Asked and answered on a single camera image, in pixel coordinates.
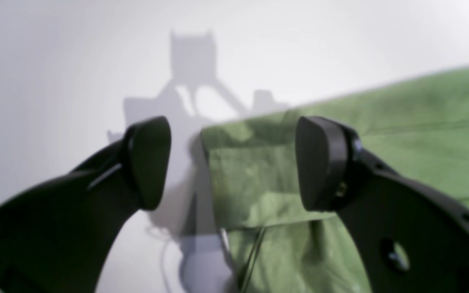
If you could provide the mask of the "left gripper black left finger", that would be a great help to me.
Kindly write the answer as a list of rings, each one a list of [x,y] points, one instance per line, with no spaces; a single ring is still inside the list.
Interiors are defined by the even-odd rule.
[[[171,127],[158,116],[0,206],[0,291],[93,293],[123,225],[158,208]]]

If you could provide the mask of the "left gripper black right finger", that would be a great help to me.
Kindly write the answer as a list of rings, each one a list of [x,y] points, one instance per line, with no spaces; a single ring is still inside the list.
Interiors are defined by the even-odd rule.
[[[331,119],[300,117],[295,153],[305,210],[339,216],[374,293],[469,293],[469,208],[398,174]]]

